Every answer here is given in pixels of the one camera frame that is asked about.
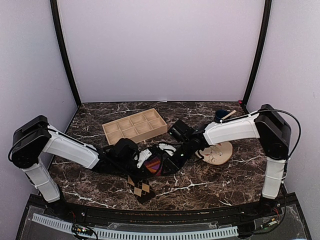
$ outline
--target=wooden plate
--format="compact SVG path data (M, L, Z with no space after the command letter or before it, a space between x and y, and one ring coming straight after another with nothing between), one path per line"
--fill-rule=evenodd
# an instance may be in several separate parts
M234 148L229 141L218 143L217 145L212 145L200 151L200 154L204 156L203 161L212 165L222 165L225 164L232 156Z

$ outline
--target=white wall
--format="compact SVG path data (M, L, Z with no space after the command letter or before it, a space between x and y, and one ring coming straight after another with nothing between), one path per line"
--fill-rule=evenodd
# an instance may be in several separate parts
M14 131L37 115L65 130L76 104L65 74L49 0L1 0L0 238L15 239L33 190L8 161Z
M60 0L83 102L242 99L264 0Z
M296 192L313 239L320 235L320 2L273 1L264 52L249 110L270 103L294 114L301 142L288 166L285 184ZM291 145L297 139L292 126Z

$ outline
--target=dark marble surface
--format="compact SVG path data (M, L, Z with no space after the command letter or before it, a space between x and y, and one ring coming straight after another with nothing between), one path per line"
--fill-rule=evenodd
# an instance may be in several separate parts
M218 109L243 111L236 102L127 102L86 103L75 115L67 134L96 147L106 146L102 124L155 108L170 127L181 119L190 126L212 122ZM159 141L173 142L168 134L139 143L144 149ZM124 210L196 210L233 206L259 200L264 183L266 158L257 139L232 142L234 153L225 164L214 166L191 162L175 175L153 177L149 183L156 193L140 204L127 186L127 179L92 172L76 163L55 157L49 169L68 202Z

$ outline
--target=wooden compartment tray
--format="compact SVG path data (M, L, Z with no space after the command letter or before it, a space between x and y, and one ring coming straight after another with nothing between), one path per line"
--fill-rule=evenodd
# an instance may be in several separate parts
M142 111L102 125L109 145L127 138L136 144L168 131L168 125L154 109Z

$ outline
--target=checkered pattern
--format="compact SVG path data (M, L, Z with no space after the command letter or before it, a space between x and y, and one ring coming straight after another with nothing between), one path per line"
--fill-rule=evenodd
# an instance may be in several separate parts
M136 199L139 203L143 204L146 201L154 198L156 196L155 192L149 185L149 182L146 179L143 180L133 180L130 176L128 176L128 185L133 191Z

